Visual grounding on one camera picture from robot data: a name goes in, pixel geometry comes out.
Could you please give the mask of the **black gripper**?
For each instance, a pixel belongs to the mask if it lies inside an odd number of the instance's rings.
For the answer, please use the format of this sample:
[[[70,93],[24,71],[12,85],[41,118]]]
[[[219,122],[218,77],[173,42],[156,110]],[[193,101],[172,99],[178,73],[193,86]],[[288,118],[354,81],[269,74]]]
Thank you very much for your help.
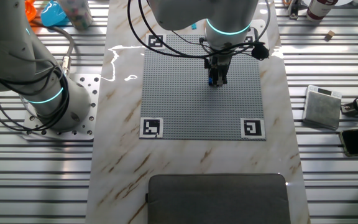
[[[231,60],[231,55],[213,55],[204,60],[204,67],[208,70],[209,86],[227,84]]]

